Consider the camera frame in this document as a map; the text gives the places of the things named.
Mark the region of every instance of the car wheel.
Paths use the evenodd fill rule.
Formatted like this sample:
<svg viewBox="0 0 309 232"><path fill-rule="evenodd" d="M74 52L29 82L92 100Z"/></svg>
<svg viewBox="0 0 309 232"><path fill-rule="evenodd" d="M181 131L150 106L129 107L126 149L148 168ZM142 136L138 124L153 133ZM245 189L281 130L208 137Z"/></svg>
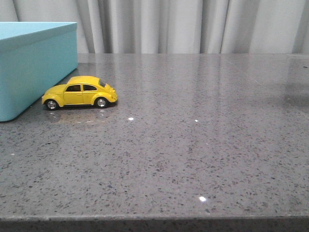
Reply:
<svg viewBox="0 0 309 232"><path fill-rule="evenodd" d="M96 106L98 108L106 108L108 105L108 100L106 100L105 98L97 98L96 99Z"/></svg>
<svg viewBox="0 0 309 232"><path fill-rule="evenodd" d="M45 105L48 110L57 110L59 108L58 103L52 99L46 100Z"/></svg>

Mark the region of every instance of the curtain fold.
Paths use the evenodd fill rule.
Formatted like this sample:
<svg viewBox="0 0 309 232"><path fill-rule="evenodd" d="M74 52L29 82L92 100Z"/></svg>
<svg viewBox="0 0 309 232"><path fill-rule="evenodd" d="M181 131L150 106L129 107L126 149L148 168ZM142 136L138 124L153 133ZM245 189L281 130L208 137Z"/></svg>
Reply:
<svg viewBox="0 0 309 232"><path fill-rule="evenodd" d="M0 21L74 21L79 53L309 54L309 0L0 0Z"/></svg>

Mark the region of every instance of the speckled surface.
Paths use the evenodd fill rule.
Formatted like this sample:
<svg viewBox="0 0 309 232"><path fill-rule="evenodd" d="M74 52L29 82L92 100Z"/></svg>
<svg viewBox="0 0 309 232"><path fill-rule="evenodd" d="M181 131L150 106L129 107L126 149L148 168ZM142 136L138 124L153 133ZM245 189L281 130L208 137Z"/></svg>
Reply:
<svg viewBox="0 0 309 232"><path fill-rule="evenodd" d="M308 225L309 56L80 54L74 75L100 77L118 104L50 112L37 101L0 123L2 229L194 218L227 220L231 231L231 220L255 231L244 226L254 218Z"/></svg>

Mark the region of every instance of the toy car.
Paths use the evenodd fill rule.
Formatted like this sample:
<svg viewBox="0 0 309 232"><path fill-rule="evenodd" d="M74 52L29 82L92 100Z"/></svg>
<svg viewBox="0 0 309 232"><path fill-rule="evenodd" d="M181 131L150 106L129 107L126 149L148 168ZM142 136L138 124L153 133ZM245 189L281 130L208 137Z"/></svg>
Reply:
<svg viewBox="0 0 309 232"><path fill-rule="evenodd" d="M95 105L106 108L117 101L117 93L110 85L94 76L75 76L67 84L51 87L42 96L48 110L65 105Z"/></svg>

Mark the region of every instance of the light blue box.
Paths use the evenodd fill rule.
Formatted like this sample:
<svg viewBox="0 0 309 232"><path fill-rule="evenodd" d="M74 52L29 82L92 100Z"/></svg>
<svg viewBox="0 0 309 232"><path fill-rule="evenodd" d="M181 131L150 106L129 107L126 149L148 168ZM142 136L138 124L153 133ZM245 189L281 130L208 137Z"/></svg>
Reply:
<svg viewBox="0 0 309 232"><path fill-rule="evenodd" d="M0 121L17 117L77 63L77 23L0 22Z"/></svg>

